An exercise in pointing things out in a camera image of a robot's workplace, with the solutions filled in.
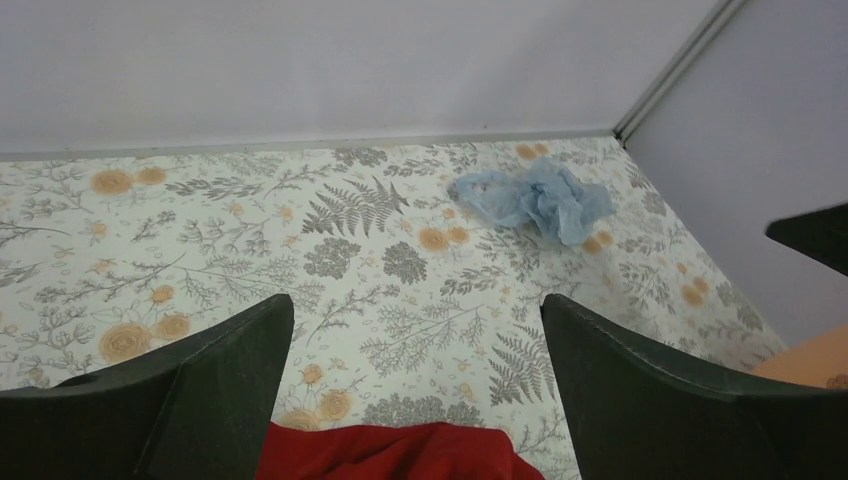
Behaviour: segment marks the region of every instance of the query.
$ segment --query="red garment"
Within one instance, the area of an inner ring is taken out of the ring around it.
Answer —
[[[301,432],[271,424],[258,480],[542,479],[500,430],[431,423]]]

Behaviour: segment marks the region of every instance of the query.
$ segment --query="floral pattern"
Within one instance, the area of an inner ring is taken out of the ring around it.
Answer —
[[[495,228],[458,176],[550,155],[617,214],[584,245]],[[499,428],[577,475],[548,293],[749,370],[783,348],[611,138],[0,165],[0,388],[50,387],[292,296],[273,420]]]

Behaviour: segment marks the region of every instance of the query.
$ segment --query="gray wall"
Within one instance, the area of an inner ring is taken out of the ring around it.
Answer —
[[[3,0],[0,152],[611,128],[716,0]]]
[[[845,0],[752,0],[628,145],[790,344],[848,323],[848,278],[763,235],[848,201],[846,25]]]

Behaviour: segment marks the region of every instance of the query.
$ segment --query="crumpled plastic bag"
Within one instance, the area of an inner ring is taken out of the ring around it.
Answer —
[[[458,178],[454,189],[496,225],[514,228],[533,220],[545,238],[565,245],[582,245],[595,221],[615,213],[606,187],[581,183],[550,157],[536,160],[523,178],[488,171]]]

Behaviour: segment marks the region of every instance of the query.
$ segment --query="black object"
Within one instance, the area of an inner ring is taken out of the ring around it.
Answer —
[[[273,296],[51,389],[0,392],[3,478],[253,478],[294,326]]]
[[[776,220],[766,236],[848,275],[848,203]]]
[[[848,478],[848,391],[706,362],[561,295],[542,323],[584,480]]]

